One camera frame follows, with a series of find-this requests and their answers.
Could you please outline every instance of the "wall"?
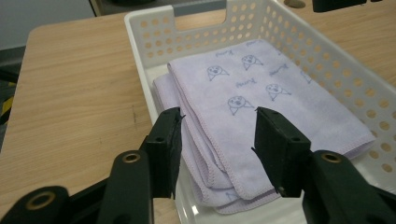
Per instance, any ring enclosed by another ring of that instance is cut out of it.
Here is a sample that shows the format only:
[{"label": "wall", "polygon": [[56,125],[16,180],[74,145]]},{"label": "wall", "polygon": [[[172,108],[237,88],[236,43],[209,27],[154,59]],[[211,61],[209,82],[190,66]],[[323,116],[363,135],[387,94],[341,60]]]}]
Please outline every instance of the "wall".
[{"label": "wall", "polygon": [[0,0],[0,50],[25,46],[37,26],[91,17],[89,0]]}]

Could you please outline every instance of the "perforated basket side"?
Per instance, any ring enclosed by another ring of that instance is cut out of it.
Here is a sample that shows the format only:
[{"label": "perforated basket side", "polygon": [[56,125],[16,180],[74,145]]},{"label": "perforated basket side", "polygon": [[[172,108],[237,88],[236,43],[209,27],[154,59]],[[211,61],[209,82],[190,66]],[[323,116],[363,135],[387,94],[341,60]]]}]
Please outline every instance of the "perforated basket side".
[{"label": "perforated basket side", "polygon": [[396,90],[304,21],[268,5],[262,38],[289,56],[377,137],[355,161],[366,179],[396,192]]},{"label": "perforated basket side", "polygon": [[371,129],[375,145],[355,162],[370,183],[396,192],[396,90],[276,0],[229,0],[226,10],[222,24],[188,31],[175,28],[170,6],[127,15],[148,108],[155,110],[151,68],[249,39],[266,39]]}]

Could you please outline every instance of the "gray floor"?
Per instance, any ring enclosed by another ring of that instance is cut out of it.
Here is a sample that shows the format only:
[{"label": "gray floor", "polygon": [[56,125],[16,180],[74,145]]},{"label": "gray floor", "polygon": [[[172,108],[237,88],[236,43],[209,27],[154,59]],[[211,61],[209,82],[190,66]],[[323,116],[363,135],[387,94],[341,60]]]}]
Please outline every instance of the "gray floor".
[{"label": "gray floor", "polygon": [[155,0],[141,5],[137,5],[134,3],[142,0],[116,0],[116,1],[101,0],[101,1],[102,1],[101,3],[102,3],[103,13],[105,15],[110,15],[110,14],[135,11],[150,7],[162,7],[162,6],[175,5],[186,2],[196,2],[200,0]]},{"label": "gray floor", "polygon": [[[25,47],[15,49],[0,50],[0,69],[14,73],[16,76],[21,71],[21,62],[23,59]],[[15,93],[15,86],[9,86],[8,82],[1,80],[0,77],[0,106],[3,108],[3,102]],[[4,135],[7,125],[0,125],[0,152],[3,145]]]}]

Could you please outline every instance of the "folded towel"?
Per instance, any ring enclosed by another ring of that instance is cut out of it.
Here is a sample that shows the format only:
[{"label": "folded towel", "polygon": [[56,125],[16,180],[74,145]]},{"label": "folded towel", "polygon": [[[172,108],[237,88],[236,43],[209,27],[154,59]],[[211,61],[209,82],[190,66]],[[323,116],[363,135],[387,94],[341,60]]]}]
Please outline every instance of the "folded towel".
[{"label": "folded towel", "polygon": [[[329,149],[352,158],[374,141],[344,106],[262,40],[176,59],[168,68],[186,114],[183,129],[194,148],[189,157],[183,154],[194,194],[198,199],[208,192],[222,195],[221,203],[206,200],[221,213],[244,211],[277,197],[251,150],[259,105],[282,113],[311,140],[313,151]],[[166,93],[159,95],[166,98]]]}]

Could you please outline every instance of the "lavender towel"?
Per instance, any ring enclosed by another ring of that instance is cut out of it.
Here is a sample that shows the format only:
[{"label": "lavender towel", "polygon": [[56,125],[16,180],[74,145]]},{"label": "lavender towel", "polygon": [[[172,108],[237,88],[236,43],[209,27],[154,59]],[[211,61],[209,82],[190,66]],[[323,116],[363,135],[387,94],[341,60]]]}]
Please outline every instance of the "lavender towel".
[{"label": "lavender towel", "polygon": [[[202,187],[212,193],[235,192],[235,199],[228,202],[222,196],[221,203],[226,204],[214,203],[222,213],[243,211],[275,198],[250,149],[254,110],[259,105],[288,118],[311,140],[313,151],[329,149],[352,158],[374,141],[346,108],[262,40],[176,59],[168,68],[178,103],[187,115],[184,131],[194,148],[190,161],[195,161],[202,178],[197,181],[198,175],[192,175],[198,186],[194,192],[202,194]],[[212,173],[207,178],[209,163]]]},{"label": "lavender towel", "polygon": [[[156,78],[153,87],[156,96],[159,98],[161,110],[180,106],[176,93],[175,81],[170,74]],[[197,153],[191,135],[186,130],[186,124],[182,123],[181,128],[183,142],[183,149],[181,151],[182,158],[190,171],[192,191],[194,192],[196,201],[200,205],[215,207],[215,209],[222,214],[232,214],[257,207],[278,198],[278,195],[275,194],[275,190],[269,190],[253,200],[246,201],[242,200],[237,195],[234,188],[209,188],[205,184],[207,172],[202,172],[202,170],[206,169],[201,167],[206,166],[207,162],[200,156],[200,153]]]}]

